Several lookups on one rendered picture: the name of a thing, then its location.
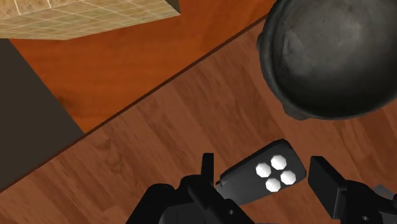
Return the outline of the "dark grey bowl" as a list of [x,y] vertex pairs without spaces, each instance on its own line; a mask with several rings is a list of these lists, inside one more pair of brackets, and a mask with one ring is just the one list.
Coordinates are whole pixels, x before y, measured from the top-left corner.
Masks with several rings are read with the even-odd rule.
[[256,48],[296,120],[345,120],[397,98],[397,0],[275,0]]

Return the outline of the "black remote control white buttons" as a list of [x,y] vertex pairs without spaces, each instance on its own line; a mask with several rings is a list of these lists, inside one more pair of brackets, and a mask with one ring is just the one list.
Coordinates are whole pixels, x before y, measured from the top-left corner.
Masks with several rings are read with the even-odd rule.
[[222,197],[244,205],[299,183],[306,173],[292,146],[279,139],[227,169],[215,189]]

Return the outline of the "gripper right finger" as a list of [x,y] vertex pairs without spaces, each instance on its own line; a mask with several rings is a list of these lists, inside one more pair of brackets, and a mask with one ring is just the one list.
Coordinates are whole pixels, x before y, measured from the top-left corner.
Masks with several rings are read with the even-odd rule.
[[312,156],[308,184],[340,224],[397,224],[397,193],[348,180],[322,156]]

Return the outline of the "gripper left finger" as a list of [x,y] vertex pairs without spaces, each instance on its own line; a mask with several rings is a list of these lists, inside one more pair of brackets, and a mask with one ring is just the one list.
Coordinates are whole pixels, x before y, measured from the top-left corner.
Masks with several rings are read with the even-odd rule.
[[181,179],[178,188],[157,183],[145,191],[125,224],[255,224],[214,187],[214,154],[204,153],[200,174]]

